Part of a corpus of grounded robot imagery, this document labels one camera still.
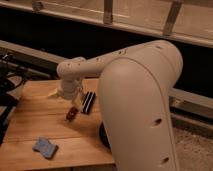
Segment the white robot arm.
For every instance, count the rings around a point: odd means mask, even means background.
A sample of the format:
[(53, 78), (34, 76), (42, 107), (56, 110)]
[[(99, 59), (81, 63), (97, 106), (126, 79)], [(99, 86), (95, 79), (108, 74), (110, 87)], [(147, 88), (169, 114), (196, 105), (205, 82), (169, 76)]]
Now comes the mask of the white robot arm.
[(89, 60), (58, 64), (58, 94), (73, 100), (82, 79), (97, 77), (102, 121), (118, 171), (180, 171), (169, 92), (183, 68), (165, 40), (138, 44)]

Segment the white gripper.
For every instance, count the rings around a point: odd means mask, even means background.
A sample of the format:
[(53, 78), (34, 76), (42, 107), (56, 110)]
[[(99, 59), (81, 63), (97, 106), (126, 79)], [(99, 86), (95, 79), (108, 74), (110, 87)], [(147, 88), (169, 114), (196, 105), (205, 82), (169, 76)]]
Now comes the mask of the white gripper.
[(57, 88), (57, 93), (60, 97), (66, 100), (74, 100), (72, 104), (76, 108), (82, 107), (82, 95), (79, 92), (79, 89), (82, 87), (82, 81), (78, 79), (74, 80), (65, 80), (62, 79)]

